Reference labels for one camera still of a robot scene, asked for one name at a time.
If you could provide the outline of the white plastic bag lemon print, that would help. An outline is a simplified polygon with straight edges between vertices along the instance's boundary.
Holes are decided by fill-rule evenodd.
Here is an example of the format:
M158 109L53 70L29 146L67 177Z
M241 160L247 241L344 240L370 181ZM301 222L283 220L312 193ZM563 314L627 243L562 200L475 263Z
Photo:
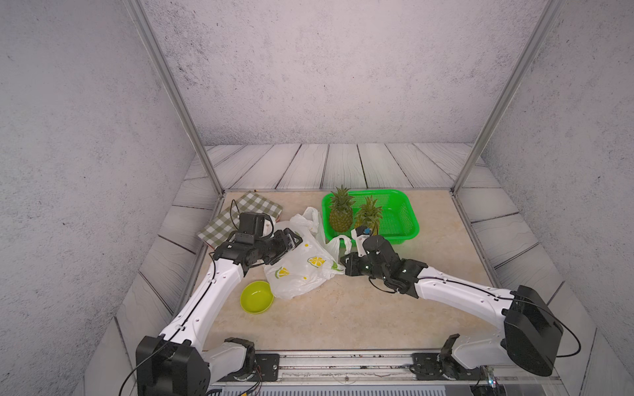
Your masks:
M275 230L290 229L302 238L302 242L287 252L280 261L264 269L271 292L277 299L290 300L304 295L336 275L343 275L345 268L339 263L340 245L345 253L352 250L352 240L341 235L325 241L325 228L320 212L307 207L303 214L296 214L289 221L275 225Z

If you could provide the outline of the pineapple front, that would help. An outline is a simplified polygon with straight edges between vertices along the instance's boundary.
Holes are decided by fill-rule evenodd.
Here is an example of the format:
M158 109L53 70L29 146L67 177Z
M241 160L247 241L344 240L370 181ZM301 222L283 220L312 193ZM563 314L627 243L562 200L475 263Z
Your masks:
M359 207L355 216L355 228L364 226L371 229L371 233L373 235L378 235L380 233L381 221L383 220L383 209L376 203L377 199L374 199L373 196L366 197L365 203Z

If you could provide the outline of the pineapple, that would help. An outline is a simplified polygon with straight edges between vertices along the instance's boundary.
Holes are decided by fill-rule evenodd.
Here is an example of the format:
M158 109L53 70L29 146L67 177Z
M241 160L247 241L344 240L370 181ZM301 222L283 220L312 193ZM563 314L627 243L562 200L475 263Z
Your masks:
M329 223L335 232L344 233L352 227L355 200L345 186L339 186L332 194Z
M373 235L378 235L380 233L381 221L383 220L383 209L376 203L377 199L374 199L373 196L366 197L365 203L359 207L355 216L355 228L364 226L371 229L371 233Z

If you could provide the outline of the pineapple back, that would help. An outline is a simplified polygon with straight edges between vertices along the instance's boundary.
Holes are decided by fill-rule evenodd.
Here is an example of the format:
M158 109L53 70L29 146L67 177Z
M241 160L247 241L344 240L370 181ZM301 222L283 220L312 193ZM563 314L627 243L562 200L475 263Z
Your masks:
M332 194L329 223L335 232L344 233L352 227L355 200L345 186L339 186Z

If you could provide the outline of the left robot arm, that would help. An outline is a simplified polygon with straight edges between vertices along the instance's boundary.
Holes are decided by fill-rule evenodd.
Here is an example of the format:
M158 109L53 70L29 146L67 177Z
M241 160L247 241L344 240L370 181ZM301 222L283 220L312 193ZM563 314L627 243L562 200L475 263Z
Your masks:
M227 338L204 351L211 327L229 295L252 267L273 265L302 244L292 230L277 230L269 215L244 212L239 227L212 254L211 270L188 303L157 337L135 351L139 395L204 395L226 377L259 381L254 344Z

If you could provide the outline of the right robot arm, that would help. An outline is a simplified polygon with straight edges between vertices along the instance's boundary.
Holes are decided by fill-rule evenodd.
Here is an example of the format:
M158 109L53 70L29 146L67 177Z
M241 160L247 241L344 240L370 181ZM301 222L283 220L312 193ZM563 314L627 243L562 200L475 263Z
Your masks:
M532 288L499 289L451 277L424 262L404 259L381 236L341 257L350 277L383 281L392 293L432 300L474 315L495 327L483 337L447 338L435 367L449 380L482 366L513 363L535 376L554 371L564 325Z

